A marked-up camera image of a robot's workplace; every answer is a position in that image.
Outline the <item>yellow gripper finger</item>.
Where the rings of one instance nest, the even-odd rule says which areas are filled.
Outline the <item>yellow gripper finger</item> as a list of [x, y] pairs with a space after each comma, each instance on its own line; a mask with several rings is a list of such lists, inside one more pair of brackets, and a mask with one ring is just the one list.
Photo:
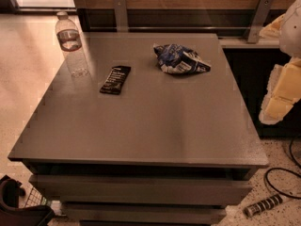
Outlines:
[[260, 31], [260, 36], [265, 39], [278, 38], [283, 19], [284, 15], [281, 14], [272, 23], [263, 27]]

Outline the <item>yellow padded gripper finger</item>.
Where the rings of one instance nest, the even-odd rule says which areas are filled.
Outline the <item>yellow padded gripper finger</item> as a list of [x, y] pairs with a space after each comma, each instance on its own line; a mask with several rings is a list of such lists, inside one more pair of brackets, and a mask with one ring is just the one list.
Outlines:
[[261, 103], [259, 120], [274, 125], [284, 119], [301, 99], [301, 59], [292, 57], [284, 66], [275, 65], [270, 73], [267, 93]]

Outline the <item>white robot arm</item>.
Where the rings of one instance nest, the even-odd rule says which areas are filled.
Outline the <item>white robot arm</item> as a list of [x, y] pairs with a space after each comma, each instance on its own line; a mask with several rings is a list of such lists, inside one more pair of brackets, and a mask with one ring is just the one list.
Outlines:
[[261, 103], [260, 122], [274, 125], [301, 99], [301, 0], [295, 0], [261, 34], [278, 35], [280, 51], [291, 57], [284, 66], [274, 66]]

